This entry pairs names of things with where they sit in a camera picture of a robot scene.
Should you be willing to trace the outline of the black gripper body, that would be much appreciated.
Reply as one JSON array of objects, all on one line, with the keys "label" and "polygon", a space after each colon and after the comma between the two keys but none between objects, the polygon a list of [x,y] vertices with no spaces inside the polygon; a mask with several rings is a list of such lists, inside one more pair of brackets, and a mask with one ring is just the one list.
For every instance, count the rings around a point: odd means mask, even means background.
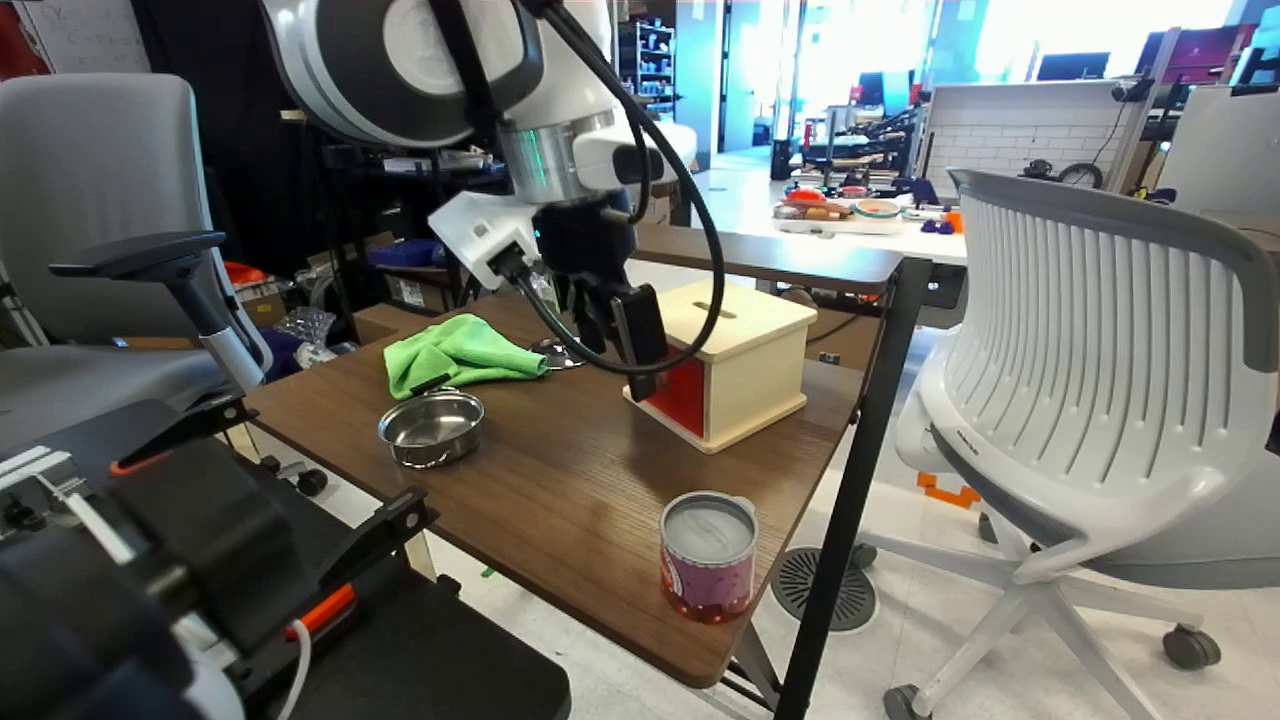
[{"label": "black gripper body", "polygon": [[567,303],[602,314],[627,283],[625,260],[634,248],[627,198],[602,192],[582,204],[549,204],[536,214],[536,243]]}]

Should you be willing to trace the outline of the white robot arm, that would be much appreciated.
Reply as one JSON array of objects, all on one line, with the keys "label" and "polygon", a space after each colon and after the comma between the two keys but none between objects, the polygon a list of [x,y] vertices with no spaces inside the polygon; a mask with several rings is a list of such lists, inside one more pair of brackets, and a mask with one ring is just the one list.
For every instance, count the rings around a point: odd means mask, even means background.
[{"label": "white robot arm", "polygon": [[650,183],[688,183],[697,134],[607,60],[607,0],[259,0],[285,86],[323,127],[384,148],[486,146],[503,192],[456,192],[431,237],[481,289],[520,289],[588,363],[650,398],[677,352],[625,263]]}]

